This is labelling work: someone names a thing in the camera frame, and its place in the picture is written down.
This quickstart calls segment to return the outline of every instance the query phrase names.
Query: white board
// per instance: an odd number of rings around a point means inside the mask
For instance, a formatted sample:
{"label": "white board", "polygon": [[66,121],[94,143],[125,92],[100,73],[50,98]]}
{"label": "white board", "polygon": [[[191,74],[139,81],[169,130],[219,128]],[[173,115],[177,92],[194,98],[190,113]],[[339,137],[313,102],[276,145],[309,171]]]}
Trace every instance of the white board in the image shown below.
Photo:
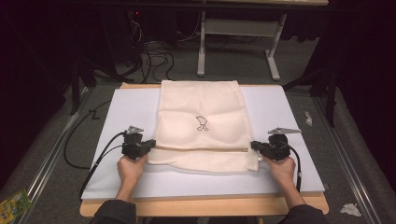
{"label": "white board", "polygon": [[[299,129],[285,92],[280,86],[241,87],[241,90],[245,97],[255,141],[268,142],[270,134],[267,132],[277,127]],[[117,133],[128,129],[130,125],[144,129],[143,141],[153,139],[159,99],[159,88],[115,90],[92,164],[108,141]],[[323,192],[323,184],[302,135],[288,134],[288,139],[301,159],[303,172],[301,192]],[[119,137],[110,148],[119,146],[122,142],[123,138]],[[118,148],[104,157],[84,190],[83,200],[115,198],[120,187],[117,161],[121,156]],[[258,172],[212,174],[180,170],[168,165],[147,164],[133,197],[157,199],[279,193],[279,188],[269,173],[268,165],[261,161],[259,166]]]}

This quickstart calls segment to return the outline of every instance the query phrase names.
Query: beige fabric bag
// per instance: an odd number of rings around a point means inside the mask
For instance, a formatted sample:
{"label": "beige fabric bag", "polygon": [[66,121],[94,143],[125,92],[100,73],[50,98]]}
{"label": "beige fabric bag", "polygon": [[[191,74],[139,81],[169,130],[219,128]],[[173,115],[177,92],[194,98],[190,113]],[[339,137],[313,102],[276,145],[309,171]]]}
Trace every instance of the beige fabric bag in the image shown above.
{"label": "beige fabric bag", "polygon": [[258,170],[236,81],[163,81],[151,164],[208,172]]}

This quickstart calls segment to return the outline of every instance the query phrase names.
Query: wooden table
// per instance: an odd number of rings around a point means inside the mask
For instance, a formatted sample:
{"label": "wooden table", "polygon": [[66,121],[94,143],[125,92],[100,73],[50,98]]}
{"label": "wooden table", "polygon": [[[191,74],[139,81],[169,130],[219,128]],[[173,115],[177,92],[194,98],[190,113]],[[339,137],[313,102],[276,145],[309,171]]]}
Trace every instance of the wooden table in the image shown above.
{"label": "wooden table", "polygon": [[[159,85],[122,85],[121,89],[158,88]],[[329,212],[322,192],[303,192],[307,204]],[[105,200],[84,200],[80,213],[92,217]],[[190,196],[174,198],[132,199],[139,217],[231,217],[286,215],[289,211],[280,194],[245,194],[221,196]]]}

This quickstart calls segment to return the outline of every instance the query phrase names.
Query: black sleeve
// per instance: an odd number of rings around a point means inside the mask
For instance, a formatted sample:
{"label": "black sleeve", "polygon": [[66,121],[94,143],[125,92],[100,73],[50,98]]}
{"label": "black sleeve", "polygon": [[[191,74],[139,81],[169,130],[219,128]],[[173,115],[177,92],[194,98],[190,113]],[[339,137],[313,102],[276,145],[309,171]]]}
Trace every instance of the black sleeve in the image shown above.
{"label": "black sleeve", "polygon": [[292,207],[279,224],[329,224],[323,212],[307,204]]}
{"label": "black sleeve", "polygon": [[94,224],[135,224],[136,206],[121,200],[109,200],[99,207],[93,217]]}

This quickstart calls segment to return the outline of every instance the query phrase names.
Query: black cable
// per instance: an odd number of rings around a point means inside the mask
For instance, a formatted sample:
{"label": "black cable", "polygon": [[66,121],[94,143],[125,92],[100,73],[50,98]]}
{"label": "black cable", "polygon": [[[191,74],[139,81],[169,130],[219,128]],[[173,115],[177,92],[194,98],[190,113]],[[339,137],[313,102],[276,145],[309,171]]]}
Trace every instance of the black cable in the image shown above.
{"label": "black cable", "polygon": [[67,153],[66,153],[66,152],[67,152],[67,146],[68,146],[68,143],[69,143],[70,138],[72,137],[72,135],[73,135],[73,133],[76,131],[76,129],[79,127],[79,125],[80,125],[91,113],[96,112],[96,110],[97,110],[98,108],[100,108],[100,107],[103,106],[103,105],[108,104],[110,101],[111,101],[111,100],[105,101],[104,103],[102,103],[102,104],[100,104],[99,106],[97,106],[95,109],[90,110],[90,112],[89,112],[87,115],[85,115],[85,116],[81,119],[81,121],[73,128],[73,130],[72,130],[72,131],[70,132],[70,134],[67,136],[67,138],[66,138],[66,140],[65,140],[65,142],[64,142],[64,160],[66,161],[66,163],[67,163],[69,166],[74,167],[74,168],[77,168],[77,169],[83,169],[83,170],[89,170],[89,169],[91,168],[91,167],[86,167],[86,166],[78,166],[78,165],[75,165],[75,164],[71,163],[70,160],[67,159]]}
{"label": "black cable", "polygon": [[194,36],[194,37],[192,37],[190,39],[181,40],[181,41],[179,41],[177,43],[180,44],[180,45],[186,46],[186,47],[195,47],[195,46],[200,45],[200,43],[201,43],[200,39],[198,39],[198,40],[196,39],[197,37],[200,37],[200,35],[196,35],[196,36]]}
{"label": "black cable", "polygon": [[142,61],[142,57],[139,56],[139,58],[136,60],[136,63],[134,64],[134,67],[132,69],[122,73],[122,74],[119,74],[119,76],[126,77],[126,76],[129,76],[132,73],[136,72],[143,65],[142,62],[143,62]]}
{"label": "black cable", "polygon": [[240,40],[240,39],[233,39],[230,37],[230,42],[232,43],[242,43],[242,44],[251,44],[254,42],[258,42],[260,40],[264,39],[263,36],[253,36],[251,40]]}
{"label": "black cable", "polygon": [[148,78],[149,78],[149,71],[151,69],[151,57],[149,55],[149,51],[148,51],[148,45],[145,46],[146,49],[146,54],[148,55],[148,60],[149,60],[149,64],[148,64],[148,71],[147,74],[145,75],[144,73],[143,75],[143,80],[142,80],[142,84],[147,84],[148,83]]}
{"label": "black cable", "polygon": [[[153,49],[149,49],[149,45],[153,45],[153,44],[156,44],[156,43],[159,43],[160,45],[158,46],[158,47],[155,47],[155,48],[153,48]],[[146,44],[148,45],[147,47],[146,47],[146,50],[147,51],[155,51],[155,50],[158,50],[158,49],[161,49],[161,48],[163,48],[163,43],[164,43],[164,41],[163,40],[153,40],[153,41],[149,41],[149,42],[147,42]]]}
{"label": "black cable", "polygon": [[296,158],[297,158],[297,183],[296,183],[296,188],[297,188],[297,190],[300,192],[301,181],[302,181],[302,172],[301,172],[300,157],[299,157],[297,151],[296,151],[293,147],[291,147],[289,144],[284,143],[284,142],[281,142],[281,141],[277,141],[277,142],[280,143],[280,144],[282,144],[282,145],[284,145],[284,146],[286,146],[286,147],[289,147],[289,148],[291,149],[291,151],[293,151],[294,154],[296,155]]}
{"label": "black cable", "polygon": [[230,42],[230,37],[226,36],[225,39],[226,39],[225,43],[219,47],[210,47],[209,45],[207,45],[207,41],[205,43],[205,47],[208,49],[222,49],[225,46],[227,46],[227,44]]}
{"label": "black cable", "polygon": [[173,80],[172,78],[169,77],[169,74],[168,74],[168,73],[169,73],[169,71],[173,68],[173,66],[175,65],[175,58],[174,58],[173,54],[170,53],[170,52],[165,52],[164,54],[165,54],[165,55],[166,55],[166,54],[169,54],[169,55],[171,56],[171,58],[172,58],[172,65],[168,68],[168,70],[166,70],[165,75],[166,75],[166,78],[168,78],[168,80]]}
{"label": "black cable", "polygon": [[152,70],[152,76],[154,77],[155,80],[157,80],[158,82],[161,82],[161,81],[157,78],[157,76],[155,75],[155,71],[157,70],[158,67],[160,67],[161,65],[167,64],[169,61],[168,61],[168,58],[166,57],[166,55],[157,55],[157,56],[155,56],[155,57],[162,58],[162,59],[163,59],[163,62],[161,62],[161,63],[155,65],[154,69]]}
{"label": "black cable", "polygon": [[103,155],[103,157],[105,157],[109,152],[111,152],[112,150],[114,150],[114,149],[116,149],[116,148],[118,148],[118,147],[122,147],[122,146],[116,146],[116,147],[111,148],[107,153],[105,153],[105,154]]}
{"label": "black cable", "polygon": [[97,73],[95,70],[93,70],[93,75],[96,76],[96,77],[104,78],[104,79],[114,78],[114,79],[116,79],[118,81],[121,81],[121,82],[131,83],[131,82],[134,82],[134,80],[132,78],[127,78],[126,76],[131,75],[132,73],[137,71],[139,69],[139,67],[140,67],[139,60],[137,60],[137,64],[135,65],[134,68],[126,71],[125,73],[123,73],[121,75],[119,75],[117,73],[105,73],[104,72],[104,74],[106,76],[103,76],[103,75]]}
{"label": "black cable", "polygon": [[196,23],[196,25],[195,25],[195,29],[192,31],[191,35],[190,35],[189,37],[187,37],[187,38],[179,39],[179,40],[177,41],[178,43],[184,45],[184,44],[182,43],[183,41],[189,41],[189,40],[192,40],[192,39],[194,39],[194,38],[196,38],[196,37],[198,37],[198,36],[201,36],[201,35],[196,35],[196,34],[195,34],[195,33],[197,32],[197,30],[198,30],[199,24],[201,23],[201,13],[202,13],[201,11],[198,12],[198,20],[197,20],[197,23]]}
{"label": "black cable", "polygon": [[114,139],[118,138],[118,137],[121,136],[121,135],[125,135],[125,134],[126,134],[126,131],[125,131],[125,132],[122,132],[122,133],[117,133],[117,134],[114,135],[114,137],[111,138],[111,140],[107,143],[106,147],[103,149],[102,153],[100,154],[100,156],[99,156],[98,159],[96,160],[96,162],[95,162],[95,164],[93,165],[92,169],[91,169],[90,172],[88,173],[87,178],[85,178],[84,183],[82,184],[81,188],[79,189],[79,194],[78,194],[78,196],[79,196],[79,199],[80,199],[80,200],[81,200],[81,197],[82,197],[82,193],[84,192],[84,189],[87,187],[88,182],[90,182],[93,173],[95,172],[95,170],[96,170],[96,168],[98,167],[99,163],[101,162],[102,158],[107,154],[107,153],[106,153],[107,148],[111,145],[111,143],[114,141]]}

